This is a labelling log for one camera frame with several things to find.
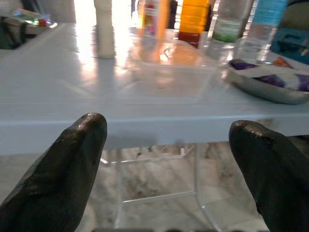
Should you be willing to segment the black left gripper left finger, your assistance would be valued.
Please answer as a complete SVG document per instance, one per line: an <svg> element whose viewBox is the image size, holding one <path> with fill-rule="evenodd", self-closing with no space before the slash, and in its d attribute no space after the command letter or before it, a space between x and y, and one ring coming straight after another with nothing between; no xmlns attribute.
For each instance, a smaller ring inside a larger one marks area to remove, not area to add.
<svg viewBox="0 0 309 232"><path fill-rule="evenodd" d="M3 232L73 232L79 226L107 138L99 113L81 116L27 169L0 205Z"/></svg>

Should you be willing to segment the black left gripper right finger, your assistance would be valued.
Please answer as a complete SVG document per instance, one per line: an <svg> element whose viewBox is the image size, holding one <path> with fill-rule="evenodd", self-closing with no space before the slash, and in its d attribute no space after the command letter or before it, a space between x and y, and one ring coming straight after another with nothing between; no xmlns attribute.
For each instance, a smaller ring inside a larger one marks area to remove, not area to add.
<svg viewBox="0 0 309 232"><path fill-rule="evenodd" d="M309 230L309 157L288 137L255 121L238 120L229 144L257 212L271 232Z"/></svg>

